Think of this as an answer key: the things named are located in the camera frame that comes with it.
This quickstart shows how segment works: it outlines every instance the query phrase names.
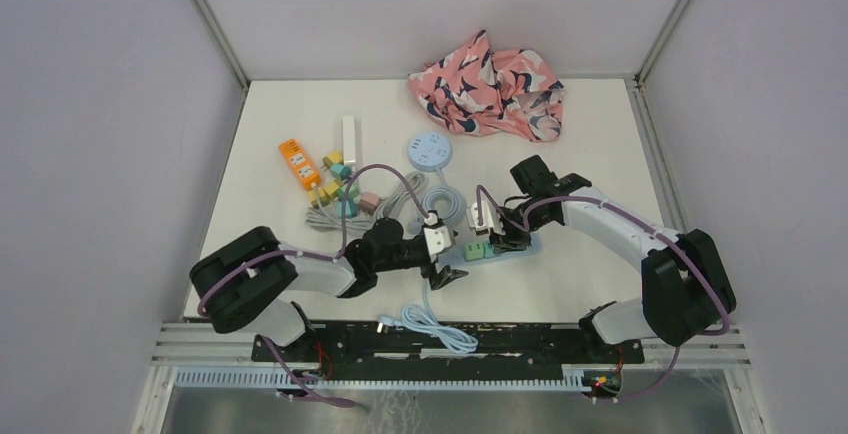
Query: light blue cable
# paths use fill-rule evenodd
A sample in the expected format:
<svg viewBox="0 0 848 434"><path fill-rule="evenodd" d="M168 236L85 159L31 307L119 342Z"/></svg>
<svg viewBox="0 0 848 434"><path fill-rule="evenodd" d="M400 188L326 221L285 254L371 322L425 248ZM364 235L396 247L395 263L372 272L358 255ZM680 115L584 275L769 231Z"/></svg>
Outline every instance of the light blue cable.
<svg viewBox="0 0 848 434"><path fill-rule="evenodd" d="M455 328L439 324L433 309L430 308L427 280L423 284L424 307L418 304L407 304L400 311L400 319L386 315L377 316L377 322L387 326L400 326L410 331L436 336L442 344L454 354L468 355L477 350L477 339Z"/></svg>
<svg viewBox="0 0 848 434"><path fill-rule="evenodd" d="M429 189L421 198L421 204L428 211L437 211L439 217L449 226L455 226L465 219L465 198L459 191L448 185L441 168L436 169L436 173L439 175L442 185ZM438 201L447 202L448 207L436 209L436 202Z"/></svg>

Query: black mounting plate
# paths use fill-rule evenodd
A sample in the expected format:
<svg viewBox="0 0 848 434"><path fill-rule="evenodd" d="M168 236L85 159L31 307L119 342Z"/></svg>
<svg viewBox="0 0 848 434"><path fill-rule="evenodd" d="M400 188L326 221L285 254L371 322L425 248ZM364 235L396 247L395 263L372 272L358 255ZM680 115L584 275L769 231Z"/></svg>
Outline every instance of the black mounting plate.
<svg viewBox="0 0 848 434"><path fill-rule="evenodd" d="M376 322L312 321L314 332L279 352L286 362L318 362L317 342L330 356L334 380L467 381L561 380L563 364L642 364L642 343L592 345L576 324L446 322L477 338L485 357L433 357L422 349L444 349L426 334L403 328L378 333ZM274 362L259 336L251 360Z"/></svg>

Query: white power strip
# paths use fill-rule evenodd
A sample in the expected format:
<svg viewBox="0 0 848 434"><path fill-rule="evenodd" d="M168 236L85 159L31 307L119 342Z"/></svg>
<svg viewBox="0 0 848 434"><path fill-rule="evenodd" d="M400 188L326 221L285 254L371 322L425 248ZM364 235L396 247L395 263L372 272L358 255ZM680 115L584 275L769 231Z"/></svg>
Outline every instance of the white power strip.
<svg viewBox="0 0 848 434"><path fill-rule="evenodd" d="M356 162L359 160L358 150L356 117L345 116L342 118L342 158L345 166L350 166L351 169L356 167Z"/></svg>

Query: pink fabric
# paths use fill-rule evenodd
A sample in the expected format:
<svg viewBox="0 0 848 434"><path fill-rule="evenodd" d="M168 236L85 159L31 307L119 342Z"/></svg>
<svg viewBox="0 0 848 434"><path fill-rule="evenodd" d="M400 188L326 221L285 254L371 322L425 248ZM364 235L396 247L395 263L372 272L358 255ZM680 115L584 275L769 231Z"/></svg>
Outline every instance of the pink fabric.
<svg viewBox="0 0 848 434"><path fill-rule="evenodd" d="M451 132L488 136L504 131L550 142L562 131L565 87L551 68L535 51L493 53L486 31L411 74L407 87L427 117Z"/></svg>

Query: white wall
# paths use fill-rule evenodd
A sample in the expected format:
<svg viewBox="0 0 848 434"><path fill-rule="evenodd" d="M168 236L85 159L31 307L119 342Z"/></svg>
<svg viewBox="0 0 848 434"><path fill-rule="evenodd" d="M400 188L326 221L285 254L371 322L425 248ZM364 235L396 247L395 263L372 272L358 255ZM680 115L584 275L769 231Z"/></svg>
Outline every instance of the white wall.
<svg viewBox="0 0 848 434"><path fill-rule="evenodd" d="M126 432L239 90L189 0L0 0L0 430Z"/></svg>
<svg viewBox="0 0 848 434"><path fill-rule="evenodd" d="M557 73L639 69L675 0L209 0L252 79L396 78L487 28Z"/></svg>
<svg viewBox="0 0 848 434"><path fill-rule="evenodd" d="M848 0L694 0L648 79L775 432L848 420Z"/></svg>

